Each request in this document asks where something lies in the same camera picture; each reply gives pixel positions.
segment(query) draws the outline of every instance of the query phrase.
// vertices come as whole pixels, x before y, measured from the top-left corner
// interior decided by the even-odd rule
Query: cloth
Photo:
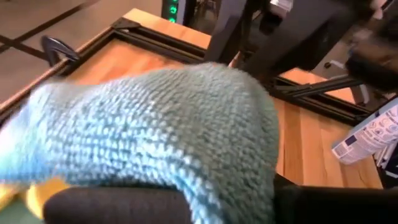
[[[193,223],[273,223],[278,120],[248,74],[202,64],[51,83],[0,133],[0,180],[175,187]]]

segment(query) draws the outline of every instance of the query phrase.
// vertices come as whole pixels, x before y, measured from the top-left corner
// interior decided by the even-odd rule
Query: green light
[[[171,12],[172,14],[177,13],[177,7],[171,6],[171,7],[170,7],[170,12]]]

